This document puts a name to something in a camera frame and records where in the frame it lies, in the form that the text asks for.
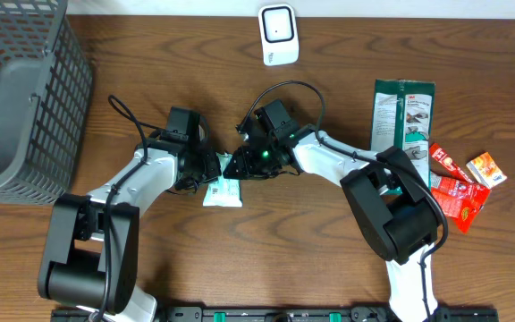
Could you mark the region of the white green small packet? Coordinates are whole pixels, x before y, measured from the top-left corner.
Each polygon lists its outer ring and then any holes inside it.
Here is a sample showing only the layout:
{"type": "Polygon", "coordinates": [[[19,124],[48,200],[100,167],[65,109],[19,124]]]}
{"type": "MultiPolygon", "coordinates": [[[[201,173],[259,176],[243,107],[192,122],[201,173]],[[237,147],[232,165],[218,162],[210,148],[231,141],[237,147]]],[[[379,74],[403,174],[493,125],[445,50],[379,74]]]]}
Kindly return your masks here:
{"type": "Polygon", "coordinates": [[[208,184],[203,206],[241,208],[243,204],[240,181],[225,179],[221,174],[215,182],[208,184]]]}

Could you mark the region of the green 3M glove package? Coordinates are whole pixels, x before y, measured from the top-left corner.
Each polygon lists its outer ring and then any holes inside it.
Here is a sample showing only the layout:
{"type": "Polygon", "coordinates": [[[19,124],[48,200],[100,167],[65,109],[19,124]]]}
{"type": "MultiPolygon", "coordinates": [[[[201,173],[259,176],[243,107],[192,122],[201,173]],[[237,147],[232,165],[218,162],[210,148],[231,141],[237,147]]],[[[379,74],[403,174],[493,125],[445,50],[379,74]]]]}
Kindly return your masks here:
{"type": "Polygon", "coordinates": [[[370,149],[402,149],[425,184],[430,183],[429,146],[435,83],[377,79],[373,95],[370,149]]]}

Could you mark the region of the red Nescafe packet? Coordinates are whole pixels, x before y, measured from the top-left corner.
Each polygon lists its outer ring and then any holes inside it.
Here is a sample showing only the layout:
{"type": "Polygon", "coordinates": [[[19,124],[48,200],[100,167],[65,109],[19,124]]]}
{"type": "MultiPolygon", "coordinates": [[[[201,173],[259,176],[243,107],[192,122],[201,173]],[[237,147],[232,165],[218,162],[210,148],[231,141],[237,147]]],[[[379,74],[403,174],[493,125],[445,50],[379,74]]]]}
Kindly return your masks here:
{"type": "Polygon", "coordinates": [[[439,163],[445,170],[447,170],[454,178],[467,182],[473,183],[474,181],[459,167],[449,154],[437,143],[434,143],[429,148],[431,157],[439,163]]]}

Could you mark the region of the red Hacks candy bag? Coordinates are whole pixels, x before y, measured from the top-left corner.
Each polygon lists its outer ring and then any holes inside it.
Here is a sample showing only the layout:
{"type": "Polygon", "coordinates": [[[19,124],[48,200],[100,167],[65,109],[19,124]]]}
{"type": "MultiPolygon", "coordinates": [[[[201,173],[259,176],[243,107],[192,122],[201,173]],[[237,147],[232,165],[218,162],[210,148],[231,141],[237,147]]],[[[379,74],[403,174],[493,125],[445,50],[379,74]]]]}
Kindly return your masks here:
{"type": "Polygon", "coordinates": [[[444,214],[467,233],[487,202],[491,190],[479,183],[430,174],[431,191],[444,214]]]}

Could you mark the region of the orange box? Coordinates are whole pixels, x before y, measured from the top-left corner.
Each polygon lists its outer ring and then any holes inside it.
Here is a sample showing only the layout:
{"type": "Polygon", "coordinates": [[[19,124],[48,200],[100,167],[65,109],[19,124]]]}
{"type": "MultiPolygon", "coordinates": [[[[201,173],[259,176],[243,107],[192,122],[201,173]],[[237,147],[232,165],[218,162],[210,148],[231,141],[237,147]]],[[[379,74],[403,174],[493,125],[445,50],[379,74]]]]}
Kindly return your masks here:
{"type": "Polygon", "coordinates": [[[507,180],[507,176],[502,172],[488,152],[468,161],[466,167],[476,180],[488,189],[493,189],[495,186],[507,180]]]}

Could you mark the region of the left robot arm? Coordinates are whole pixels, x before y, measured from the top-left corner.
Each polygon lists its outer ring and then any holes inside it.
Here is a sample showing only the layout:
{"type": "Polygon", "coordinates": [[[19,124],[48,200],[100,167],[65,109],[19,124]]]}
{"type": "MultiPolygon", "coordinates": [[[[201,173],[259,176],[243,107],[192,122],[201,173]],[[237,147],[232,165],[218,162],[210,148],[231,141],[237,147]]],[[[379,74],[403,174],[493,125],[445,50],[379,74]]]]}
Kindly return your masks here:
{"type": "Polygon", "coordinates": [[[54,202],[39,296],[84,309],[93,321],[154,320],[157,300],[136,284],[140,219],[163,193],[197,191],[220,174],[206,119],[172,107],[166,126],[143,134],[110,181],[54,202]]]}

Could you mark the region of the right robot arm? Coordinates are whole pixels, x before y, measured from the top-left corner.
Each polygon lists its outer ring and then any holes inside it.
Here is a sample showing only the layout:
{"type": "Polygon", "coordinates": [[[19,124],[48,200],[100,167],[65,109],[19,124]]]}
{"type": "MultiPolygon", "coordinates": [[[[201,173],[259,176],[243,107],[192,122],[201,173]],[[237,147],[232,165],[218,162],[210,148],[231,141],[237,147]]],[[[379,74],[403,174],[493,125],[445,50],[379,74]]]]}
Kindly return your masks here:
{"type": "Polygon", "coordinates": [[[224,178],[268,180],[293,168],[340,187],[363,238],[386,264],[393,314],[401,321],[433,320],[431,258],[448,237],[446,217],[402,149],[354,148],[320,123],[300,125],[281,100],[252,106],[236,130],[243,143],[224,178]]]}

